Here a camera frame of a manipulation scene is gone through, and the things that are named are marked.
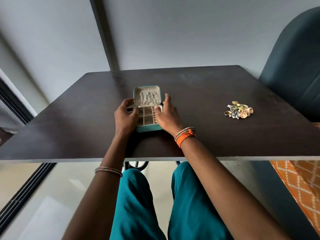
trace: bangle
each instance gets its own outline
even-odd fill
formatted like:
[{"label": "bangle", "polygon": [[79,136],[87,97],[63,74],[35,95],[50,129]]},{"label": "bangle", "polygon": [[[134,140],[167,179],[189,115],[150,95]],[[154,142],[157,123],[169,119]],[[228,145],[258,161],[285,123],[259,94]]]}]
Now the bangle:
[{"label": "bangle", "polygon": [[174,137],[174,141],[177,142],[178,137],[181,136],[183,133],[189,132],[189,130],[191,130],[193,134],[196,132],[196,129],[194,127],[187,127],[176,134],[176,136]]},{"label": "bangle", "polygon": [[181,143],[188,138],[189,136],[195,136],[196,129],[194,127],[188,127],[180,131],[175,137],[174,140],[178,144],[179,148],[181,147]]},{"label": "bangle", "polygon": [[108,167],[98,167],[94,170],[94,173],[96,173],[98,171],[107,171],[107,172],[116,173],[116,174],[120,175],[120,177],[122,178],[122,172],[119,171],[118,169],[108,168]]}]

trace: forearm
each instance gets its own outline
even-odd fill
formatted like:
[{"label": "forearm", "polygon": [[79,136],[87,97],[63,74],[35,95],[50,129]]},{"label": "forearm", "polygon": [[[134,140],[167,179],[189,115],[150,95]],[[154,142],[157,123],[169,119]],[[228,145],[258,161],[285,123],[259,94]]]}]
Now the forearm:
[{"label": "forearm", "polygon": [[[122,169],[128,138],[116,135],[101,162],[103,167]],[[109,239],[120,176],[98,171],[82,198],[63,236],[69,239]]]},{"label": "forearm", "polygon": [[255,197],[195,137],[181,149],[235,239],[289,239]]}]

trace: pile of jewelry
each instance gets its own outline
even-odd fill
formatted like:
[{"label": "pile of jewelry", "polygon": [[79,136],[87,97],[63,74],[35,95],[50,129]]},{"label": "pile of jewelry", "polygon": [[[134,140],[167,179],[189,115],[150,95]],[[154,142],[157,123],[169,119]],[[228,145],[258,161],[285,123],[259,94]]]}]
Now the pile of jewelry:
[{"label": "pile of jewelry", "polygon": [[138,107],[141,107],[143,105],[143,103],[146,102],[146,104],[149,106],[149,105],[156,105],[156,104],[160,104],[160,99],[158,97],[158,94],[157,93],[150,93],[148,92],[146,94],[146,100],[144,100],[144,96],[142,93],[140,93],[140,96],[139,96],[139,106]]},{"label": "pile of jewelry", "polygon": [[230,110],[224,112],[225,116],[229,116],[234,119],[239,119],[239,117],[245,119],[254,112],[254,109],[251,107],[249,108],[248,105],[239,104],[237,101],[232,101],[232,104],[233,105],[228,105]]}]

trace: hand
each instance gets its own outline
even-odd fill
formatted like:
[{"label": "hand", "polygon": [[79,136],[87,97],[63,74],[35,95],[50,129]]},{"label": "hand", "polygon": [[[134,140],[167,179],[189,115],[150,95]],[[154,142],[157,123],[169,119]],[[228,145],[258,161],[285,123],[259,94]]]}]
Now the hand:
[{"label": "hand", "polygon": [[138,108],[134,107],[131,114],[127,111],[127,107],[133,103],[133,98],[127,98],[122,101],[122,104],[114,112],[116,135],[129,137],[137,126],[139,118]]},{"label": "hand", "polygon": [[162,129],[169,132],[173,137],[183,130],[184,127],[181,123],[177,108],[171,104],[169,94],[165,94],[165,101],[163,102],[163,112],[159,106],[154,107],[155,116]]}]

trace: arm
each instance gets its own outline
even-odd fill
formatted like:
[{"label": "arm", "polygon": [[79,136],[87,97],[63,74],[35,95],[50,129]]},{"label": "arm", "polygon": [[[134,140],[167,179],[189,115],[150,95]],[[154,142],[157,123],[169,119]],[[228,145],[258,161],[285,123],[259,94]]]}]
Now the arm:
[{"label": "arm", "polygon": [[[155,115],[159,125],[173,137],[184,129],[168,94],[163,113],[156,108]],[[234,239],[290,239],[258,200],[196,137],[186,138],[181,149]]]},{"label": "arm", "polygon": [[[138,121],[137,108],[133,109],[132,114],[126,110],[132,103],[132,98],[124,100],[114,113],[115,136],[101,162],[102,167],[122,170],[126,145]],[[119,182],[118,174],[97,171],[66,229],[63,240],[109,239]]]}]

